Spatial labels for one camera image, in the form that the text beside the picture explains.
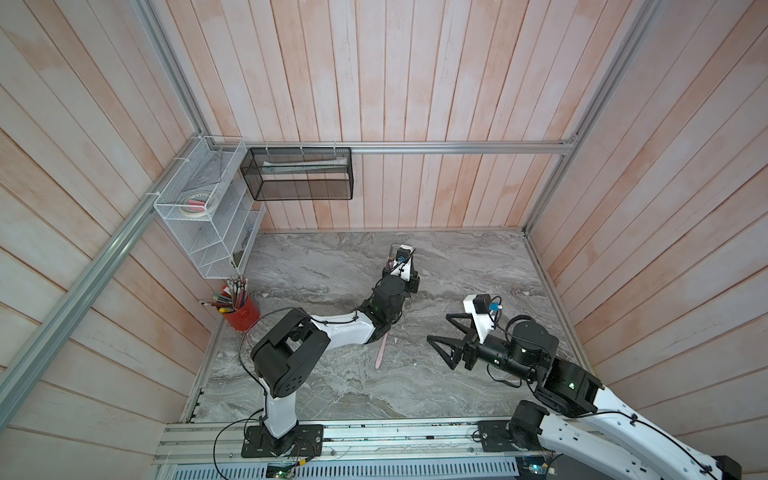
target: wooden wall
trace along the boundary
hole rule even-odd
[[[570,137],[638,0],[154,0],[211,132],[248,141]],[[551,155],[366,155],[356,198],[265,229],[520,226]]]
[[[768,471],[768,2],[670,2],[533,231],[598,376]]]
[[[0,369],[193,132],[128,0],[0,2]],[[153,222],[0,435],[3,478],[140,478],[211,286]]]

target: pink marker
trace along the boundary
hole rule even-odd
[[[376,363],[374,365],[377,370],[382,365],[382,360],[384,360],[384,346],[386,345],[386,337],[388,335],[389,335],[389,332],[385,333],[384,336],[382,337],[382,345],[379,347],[379,355],[376,356]]]

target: metal grate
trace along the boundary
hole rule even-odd
[[[219,469],[227,478],[253,480],[266,477],[267,462],[227,463]],[[509,478],[519,476],[515,457],[428,458],[402,460],[312,460],[294,470],[296,478]],[[179,465],[173,480],[206,480],[221,478],[213,464]]]
[[[349,148],[251,148],[240,167],[254,200],[351,200]]]

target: black mounting bracket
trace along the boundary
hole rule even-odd
[[[272,437],[261,425],[254,425],[245,431],[240,456],[243,458],[319,457],[322,452],[323,426],[321,424],[297,425],[279,439]]]

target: metal track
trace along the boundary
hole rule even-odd
[[[325,422],[323,454],[319,460],[376,460],[403,458],[473,458],[498,456],[484,453],[472,439],[478,420],[507,420],[509,417],[461,419],[387,419],[344,420]],[[191,423],[169,425],[153,463],[210,463],[214,439],[226,423]],[[243,447],[243,424],[237,423],[219,436],[216,461],[260,462],[240,457]],[[541,452],[520,452],[516,455],[540,455]]]

